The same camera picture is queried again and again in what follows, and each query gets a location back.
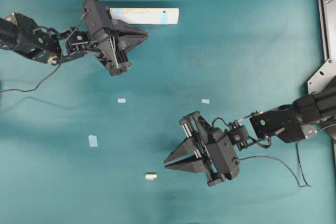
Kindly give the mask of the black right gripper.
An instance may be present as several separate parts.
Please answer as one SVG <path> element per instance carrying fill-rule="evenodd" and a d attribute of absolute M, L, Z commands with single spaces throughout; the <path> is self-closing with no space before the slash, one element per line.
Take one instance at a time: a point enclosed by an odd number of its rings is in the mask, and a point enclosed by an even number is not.
<path fill-rule="evenodd" d="M 239 174 L 240 161 L 229 136 L 211 126 L 198 111 L 179 120 L 186 138 L 163 162 L 166 169 L 204 174 L 209 187 L 232 180 Z M 188 158 L 169 164 L 187 154 Z"/>

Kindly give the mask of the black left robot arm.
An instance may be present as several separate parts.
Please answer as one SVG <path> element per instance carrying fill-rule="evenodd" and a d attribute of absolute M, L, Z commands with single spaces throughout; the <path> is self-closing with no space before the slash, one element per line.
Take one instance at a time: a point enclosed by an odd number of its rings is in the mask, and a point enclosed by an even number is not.
<path fill-rule="evenodd" d="M 146 31 L 114 19 L 106 5 L 85 0 L 87 31 L 70 27 L 65 32 L 38 26 L 20 13 L 1 19 L 1 49 L 11 50 L 27 59 L 58 65 L 93 53 L 112 76 L 131 67 L 127 53 L 148 38 Z"/>

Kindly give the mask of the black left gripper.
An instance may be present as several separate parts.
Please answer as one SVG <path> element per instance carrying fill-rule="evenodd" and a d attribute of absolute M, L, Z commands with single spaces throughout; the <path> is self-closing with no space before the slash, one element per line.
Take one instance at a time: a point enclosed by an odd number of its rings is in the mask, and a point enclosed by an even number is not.
<path fill-rule="evenodd" d="M 120 19 L 112 19 L 109 8 L 98 0 L 85 0 L 83 8 L 96 58 L 111 76 L 127 73 L 131 63 L 126 54 L 147 40 L 148 33 Z"/>

